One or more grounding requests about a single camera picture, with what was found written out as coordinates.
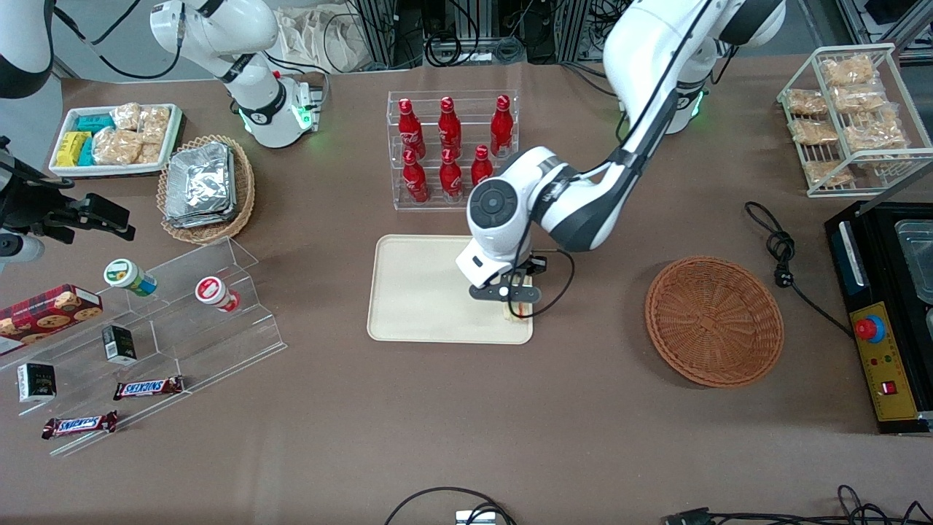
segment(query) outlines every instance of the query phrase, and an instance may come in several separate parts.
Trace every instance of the aluminum foil packet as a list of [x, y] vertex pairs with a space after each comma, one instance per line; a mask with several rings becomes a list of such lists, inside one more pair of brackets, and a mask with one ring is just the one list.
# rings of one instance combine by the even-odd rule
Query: aluminum foil packet
[[210, 142], [173, 155], [166, 178], [165, 220], [193, 228], [236, 217], [233, 151]]

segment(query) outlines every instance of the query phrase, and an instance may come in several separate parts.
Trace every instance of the red cookie box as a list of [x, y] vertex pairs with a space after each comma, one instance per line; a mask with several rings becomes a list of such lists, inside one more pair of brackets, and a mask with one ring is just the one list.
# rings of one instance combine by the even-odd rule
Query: red cookie box
[[62, 284], [3, 308], [0, 310], [0, 356], [95, 318], [103, 311], [99, 295], [73, 284]]

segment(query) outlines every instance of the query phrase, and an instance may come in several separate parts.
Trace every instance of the red cap bottle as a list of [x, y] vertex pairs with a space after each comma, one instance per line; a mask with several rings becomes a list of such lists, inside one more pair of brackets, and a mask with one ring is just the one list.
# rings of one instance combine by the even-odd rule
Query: red cap bottle
[[493, 155], [500, 159], [508, 157], [512, 152], [512, 127], [515, 121], [512, 119], [511, 111], [508, 110], [510, 103], [508, 96], [504, 94], [500, 94], [499, 98], [495, 99], [495, 115], [490, 126], [493, 136], [490, 149]]
[[456, 203], [463, 196], [463, 185], [460, 182], [460, 166], [456, 163], [453, 151], [445, 149], [440, 153], [440, 187], [444, 190], [444, 200]]
[[440, 147], [449, 149], [454, 159], [459, 159], [463, 134], [460, 131], [460, 118], [453, 110], [453, 99], [449, 96], [440, 99], [438, 130], [440, 131]]
[[402, 161], [405, 167], [402, 169], [402, 177], [405, 178], [405, 188], [408, 189], [412, 201], [415, 204], [424, 204], [431, 197], [427, 188], [427, 177], [425, 169], [418, 164], [415, 153], [411, 149], [406, 149], [402, 153]]
[[415, 152], [418, 159], [425, 157], [425, 136], [421, 132], [421, 121], [411, 109], [411, 100], [407, 98], [398, 101], [398, 111], [401, 116], [398, 118], [398, 133], [402, 136], [402, 144], [405, 149]]
[[493, 175], [493, 163], [489, 160], [489, 149], [482, 144], [476, 147], [476, 157], [469, 168], [469, 174], [474, 188]]

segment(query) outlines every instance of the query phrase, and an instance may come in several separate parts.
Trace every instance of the brown woven basket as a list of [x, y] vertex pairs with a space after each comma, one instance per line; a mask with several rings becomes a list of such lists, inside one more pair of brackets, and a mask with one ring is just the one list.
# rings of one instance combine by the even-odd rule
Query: brown woven basket
[[771, 293], [738, 264], [688, 257], [661, 270], [645, 301], [661, 357], [707, 387], [742, 387], [774, 367], [784, 322]]
[[[166, 220], [162, 220], [162, 229], [179, 241], [185, 241], [193, 244], [209, 244], [220, 237], [233, 237], [238, 234], [246, 223], [249, 216], [253, 214], [253, 204], [256, 202], [256, 180], [253, 177], [253, 166], [243, 148], [232, 138], [218, 135], [199, 136], [194, 140], [186, 142], [178, 148], [194, 149], [200, 148], [208, 142], [223, 142], [233, 150], [233, 175], [236, 177], [236, 200], [240, 207], [240, 212], [230, 222], [220, 222], [218, 224], [208, 224], [196, 228], [175, 228]], [[168, 166], [162, 168], [159, 175], [159, 192], [156, 194], [156, 206], [162, 215], [165, 214], [165, 184], [168, 177]]]

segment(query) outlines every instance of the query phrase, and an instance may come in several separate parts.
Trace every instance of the cloth bag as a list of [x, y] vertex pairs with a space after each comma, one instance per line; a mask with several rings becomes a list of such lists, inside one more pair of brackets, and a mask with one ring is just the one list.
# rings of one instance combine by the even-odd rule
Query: cloth bag
[[372, 61], [363, 40], [362, 21], [351, 4], [279, 7], [274, 12], [284, 60], [314, 64], [331, 73], [354, 71]]

